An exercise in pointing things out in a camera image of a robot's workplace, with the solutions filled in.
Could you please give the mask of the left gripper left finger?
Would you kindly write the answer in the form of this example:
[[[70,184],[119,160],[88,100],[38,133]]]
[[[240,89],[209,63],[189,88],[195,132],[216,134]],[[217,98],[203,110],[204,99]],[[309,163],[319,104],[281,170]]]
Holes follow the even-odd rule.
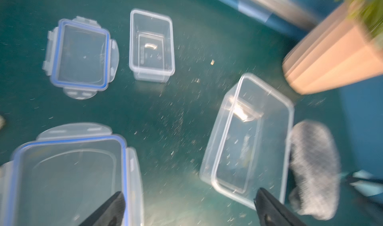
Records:
[[[79,226],[121,226],[125,209],[126,202],[124,194],[118,191]]]

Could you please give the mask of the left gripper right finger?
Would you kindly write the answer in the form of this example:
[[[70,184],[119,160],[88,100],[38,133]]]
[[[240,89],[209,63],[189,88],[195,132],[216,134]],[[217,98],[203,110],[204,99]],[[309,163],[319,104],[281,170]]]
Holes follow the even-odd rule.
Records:
[[[306,226],[264,188],[258,189],[254,205],[261,226]]]

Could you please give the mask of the large lunch box lid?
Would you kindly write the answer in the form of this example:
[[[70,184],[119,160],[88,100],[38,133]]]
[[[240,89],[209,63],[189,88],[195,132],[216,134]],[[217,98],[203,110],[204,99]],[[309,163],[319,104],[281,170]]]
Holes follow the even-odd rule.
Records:
[[[77,226],[117,192],[125,200],[122,225],[142,226],[136,150],[102,124],[57,126],[1,166],[1,225]]]

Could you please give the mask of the small lunch box lid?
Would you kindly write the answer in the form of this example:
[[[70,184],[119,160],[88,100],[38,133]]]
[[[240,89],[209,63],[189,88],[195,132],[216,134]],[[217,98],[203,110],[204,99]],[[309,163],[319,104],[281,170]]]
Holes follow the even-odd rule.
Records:
[[[61,19],[47,35],[43,70],[51,83],[77,100],[94,97],[114,81],[119,49],[110,32],[84,17]]]

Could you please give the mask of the large clear lunch box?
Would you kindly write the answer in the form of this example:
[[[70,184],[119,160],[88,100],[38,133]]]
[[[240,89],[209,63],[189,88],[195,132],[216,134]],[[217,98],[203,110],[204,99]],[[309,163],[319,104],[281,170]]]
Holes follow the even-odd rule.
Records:
[[[200,179],[251,209],[260,188],[284,203],[293,121],[289,98],[257,76],[243,74],[221,103]]]

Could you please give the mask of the small clear lunch box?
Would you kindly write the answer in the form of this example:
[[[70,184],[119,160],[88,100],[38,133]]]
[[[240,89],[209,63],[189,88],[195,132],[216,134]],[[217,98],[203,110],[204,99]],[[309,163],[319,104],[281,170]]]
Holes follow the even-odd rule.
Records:
[[[175,73],[170,17],[141,9],[131,11],[129,67],[139,81],[166,83]]]

